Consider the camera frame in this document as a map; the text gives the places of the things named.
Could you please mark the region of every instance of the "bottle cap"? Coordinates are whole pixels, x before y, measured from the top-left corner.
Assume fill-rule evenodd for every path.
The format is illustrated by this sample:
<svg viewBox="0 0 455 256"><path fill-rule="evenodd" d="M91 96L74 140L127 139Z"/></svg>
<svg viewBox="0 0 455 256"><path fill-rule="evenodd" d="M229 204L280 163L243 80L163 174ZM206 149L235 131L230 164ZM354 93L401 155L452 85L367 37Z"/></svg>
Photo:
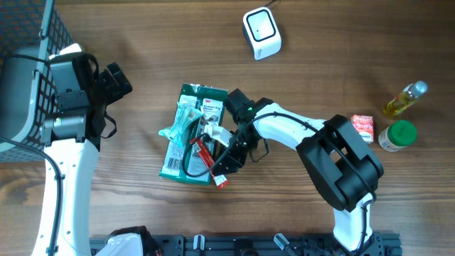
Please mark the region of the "bottle cap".
<svg viewBox="0 0 455 256"><path fill-rule="evenodd" d="M409 146L417 138L417 129L411 122L400 120L390 125L387 136L397 146Z"/></svg>
<svg viewBox="0 0 455 256"><path fill-rule="evenodd" d="M426 93L428 90L428 85L424 81L417 81L415 84L411 86L411 93L415 97L419 97L420 95Z"/></svg>

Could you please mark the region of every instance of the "jar with green lid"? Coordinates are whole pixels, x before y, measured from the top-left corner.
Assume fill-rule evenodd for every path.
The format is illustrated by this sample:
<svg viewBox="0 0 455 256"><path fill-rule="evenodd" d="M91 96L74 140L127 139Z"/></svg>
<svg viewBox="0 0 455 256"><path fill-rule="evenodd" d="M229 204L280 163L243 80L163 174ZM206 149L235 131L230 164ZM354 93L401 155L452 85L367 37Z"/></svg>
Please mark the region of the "jar with green lid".
<svg viewBox="0 0 455 256"><path fill-rule="evenodd" d="M379 145L389 151L396 152L415 142L417 129L405 120L400 120L379 134Z"/></svg>

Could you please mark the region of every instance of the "wooden surface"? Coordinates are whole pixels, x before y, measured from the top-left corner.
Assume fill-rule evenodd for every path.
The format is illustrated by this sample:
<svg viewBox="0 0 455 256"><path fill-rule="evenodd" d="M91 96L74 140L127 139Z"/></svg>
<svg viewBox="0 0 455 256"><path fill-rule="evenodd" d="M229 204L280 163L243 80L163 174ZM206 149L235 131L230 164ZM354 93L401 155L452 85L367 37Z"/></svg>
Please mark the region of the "wooden surface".
<svg viewBox="0 0 455 256"><path fill-rule="evenodd" d="M183 82L238 87L307 117L370 114L380 132L392 124L382 106L425 80L429 92L402 115L418 129L415 145L394 154L370 146L385 167L371 223L399 233L405 255L455 255L455 3L283 0L272 8L282 50L257 62L241 20L261 4L58 6L75 41L101 65L117 61L134 87L108 108L119 131L102 142L91 236L132 225L183 235L332 231L331 207L278 143L221 191L159 178L168 141L158 131L172 124ZM224 124L234 128L230 115ZM0 164L0 255L32 251L43 182L43 163Z"/></svg>

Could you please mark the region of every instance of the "3m package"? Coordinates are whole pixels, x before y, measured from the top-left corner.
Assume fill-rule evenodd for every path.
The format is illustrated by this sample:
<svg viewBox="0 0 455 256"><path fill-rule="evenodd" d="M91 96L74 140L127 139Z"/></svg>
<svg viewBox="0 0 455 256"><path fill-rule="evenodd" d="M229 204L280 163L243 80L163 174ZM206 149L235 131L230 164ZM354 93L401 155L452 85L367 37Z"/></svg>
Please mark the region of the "3m package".
<svg viewBox="0 0 455 256"><path fill-rule="evenodd" d="M183 84L178 103L199 109L203 116L197 123L190 126L188 130L189 136L184 136L187 139L183 146L169 142L164 165L159 174L161 177L184 183L210 184L209 173L200 177L185 175L182 171L183 153L189 144L189 140L201 134L206 124L221 125L224 114L223 101L227 96L228 91L224 89L207 87L205 85ZM206 142L206 146L212 155L216 150L216 144L216 141L213 140ZM186 157L185 163L188 173L199 174L204 172L207 168L198 153L191 150L190 154L190 156Z"/></svg>

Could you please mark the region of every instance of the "plastic basket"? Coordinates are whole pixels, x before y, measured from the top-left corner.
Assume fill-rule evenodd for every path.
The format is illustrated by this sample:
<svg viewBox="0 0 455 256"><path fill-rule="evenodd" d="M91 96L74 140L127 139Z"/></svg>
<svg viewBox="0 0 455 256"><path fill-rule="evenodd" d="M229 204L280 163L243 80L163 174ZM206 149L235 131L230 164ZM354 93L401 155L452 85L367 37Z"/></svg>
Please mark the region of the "plastic basket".
<svg viewBox="0 0 455 256"><path fill-rule="evenodd" d="M54 1L0 1L0 136L42 149L40 126L57 110L52 73L43 63L4 58L49 55L73 43ZM0 161L37 161L33 153L0 143Z"/></svg>

